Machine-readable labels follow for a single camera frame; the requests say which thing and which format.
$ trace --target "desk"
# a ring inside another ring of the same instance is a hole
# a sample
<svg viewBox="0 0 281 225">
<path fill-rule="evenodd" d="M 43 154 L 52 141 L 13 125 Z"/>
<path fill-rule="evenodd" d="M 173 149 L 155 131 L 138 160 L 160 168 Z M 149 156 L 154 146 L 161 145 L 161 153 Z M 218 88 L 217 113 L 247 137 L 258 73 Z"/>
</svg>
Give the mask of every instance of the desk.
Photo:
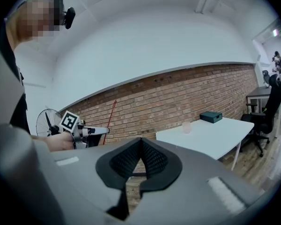
<svg viewBox="0 0 281 225">
<path fill-rule="evenodd" d="M 252 130 L 254 123 L 223 118 L 216 123 L 197 120 L 191 132 L 184 134 L 182 126 L 156 133 L 156 139 L 176 146 L 205 153 L 218 160 L 237 146 L 231 170 L 234 169 L 241 141 Z"/>
<path fill-rule="evenodd" d="M 270 97 L 271 89 L 267 87 L 258 87 L 253 92 L 251 92 L 249 95 L 247 95 L 247 101 L 248 103 L 251 103 L 251 99 L 257 99 L 257 107 L 259 108 L 259 112 L 261 113 L 261 103 L 259 103 L 259 99 L 267 99 Z M 252 112 L 251 107 L 248 107 L 249 113 Z M 277 120 L 277 130 L 275 134 L 275 138 L 279 135 L 280 130 L 280 123 L 281 123 L 281 104 L 279 106 L 279 113 L 278 113 L 278 120 Z"/>
</svg>

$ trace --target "sticker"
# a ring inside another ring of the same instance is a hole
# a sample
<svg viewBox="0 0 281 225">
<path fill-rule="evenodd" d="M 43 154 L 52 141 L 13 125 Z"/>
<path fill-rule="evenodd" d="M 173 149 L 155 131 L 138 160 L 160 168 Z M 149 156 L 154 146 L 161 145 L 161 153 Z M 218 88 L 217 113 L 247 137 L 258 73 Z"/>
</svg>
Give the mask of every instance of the sticker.
<svg viewBox="0 0 281 225">
<path fill-rule="evenodd" d="M 60 126 L 62 128 L 64 128 L 67 131 L 70 131 L 71 133 L 73 133 L 75 126 L 77 124 L 79 120 L 79 116 L 71 113 L 69 111 L 66 111 L 65 115 L 63 116 L 61 122 L 60 122 Z"/>
<path fill-rule="evenodd" d="M 56 164 L 57 164 L 57 166 L 63 166 L 63 165 L 68 165 L 68 164 L 75 163 L 78 161 L 79 161 L 78 157 L 71 157 L 71 158 L 67 158 L 64 160 L 56 161 Z"/>
</svg>

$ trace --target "hand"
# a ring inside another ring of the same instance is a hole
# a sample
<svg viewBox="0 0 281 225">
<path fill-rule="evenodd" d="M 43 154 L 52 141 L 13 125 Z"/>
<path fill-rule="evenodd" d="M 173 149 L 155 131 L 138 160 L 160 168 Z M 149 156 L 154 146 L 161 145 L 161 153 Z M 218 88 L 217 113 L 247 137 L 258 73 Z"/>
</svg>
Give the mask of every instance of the hand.
<svg viewBox="0 0 281 225">
<path fill-rule="evenodd" d="M 68 132 L 44 137 L 42 140 L 48 145 L 50 152 L 73 149 L 73 138 Z"/>
</svg>

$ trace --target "wooden floor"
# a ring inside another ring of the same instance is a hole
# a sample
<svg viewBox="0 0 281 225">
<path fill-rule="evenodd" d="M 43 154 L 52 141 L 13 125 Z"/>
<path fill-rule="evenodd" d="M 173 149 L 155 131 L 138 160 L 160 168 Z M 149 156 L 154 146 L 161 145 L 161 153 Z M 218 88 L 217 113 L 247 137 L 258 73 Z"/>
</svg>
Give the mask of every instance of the wooden floor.
<svg viewBox="0 0 281 225">
<path fill-rule="evenodd" d="M 278 138 L 274 138 L 276 128 L 272 133 L 266 135 L 270 138 L 270 143 L 262 142 L 264 156 L 259 157 L 260 151 L 253 144 L 243 147 L 243 152 L 239 153 L 234 173 L 242 177 L 248 183 L 255 186 L 262 195 L 265 191 L 281 182 L 281 126 Z M 231 169 L 236 149 L 226 154 L 220 159 L 227 169 Z M 146 178 L 132 177 L 126 183 L 126 193 L 130 213 L 140 202 L 139 185 Z"/>
</svg>

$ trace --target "table leg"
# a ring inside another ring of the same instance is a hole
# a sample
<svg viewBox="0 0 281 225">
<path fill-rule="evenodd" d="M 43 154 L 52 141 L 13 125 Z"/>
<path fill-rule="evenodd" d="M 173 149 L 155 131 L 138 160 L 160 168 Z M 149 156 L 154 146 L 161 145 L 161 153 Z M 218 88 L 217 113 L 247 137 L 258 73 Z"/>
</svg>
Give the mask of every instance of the table leg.
<svg viewBox="0 0 281 225">
<path fill-rule="evenodd" d="M 279 106 L 278 120 L 277 120 L 277 129 L 276 129 L 275 138 L 277 138 L 279 136 L 280 123 L 281 123 L 281 103 L 280 103 L 280 106 Z"/>
<path fill-rule="evenodd" d="M 238 154 L 239 154 L 239 150 L 240 150 L 240 145 L 241 145 L 241 141 L 240 143 L 237 145 L 237 150 L 236 150 L 236 154 L 235 154 L 235 157 L 234 157 L 234 161 L 233 161 L 233 164 L 232 164 L 232 167 L 231 167 L 231 171 L 233 171 L 234 169 L 234 166 L 236 164 L 236 160 L 237 160 L 237 157 L 238 157 Z"/>
<path fill-rule="evenodd" d="M 260 113 L 262 113 L 262 99 L 260 99 L 260 101 L 259 101 L 259 111 L 260 111 Z"/>
<path fill-rule="evenodd" d="M 247 100 L 248 100 L 248 103 L 250 104 L 251 103 L 251 99 L 248 97 Z M 250 114 L 251 112 L 252 112 L 252 107 L 248 106 L 248 113 Z"/>
<path fill-rule="evenodd" d="M 259 100 L 260 99 L 257 99 L 257 106 L 256 106 L 256 109 L 258 109 L 257 111 L 255 111 L 256 113 L 260 113 L 260 103 L 259 103 Z"/>
</svg>

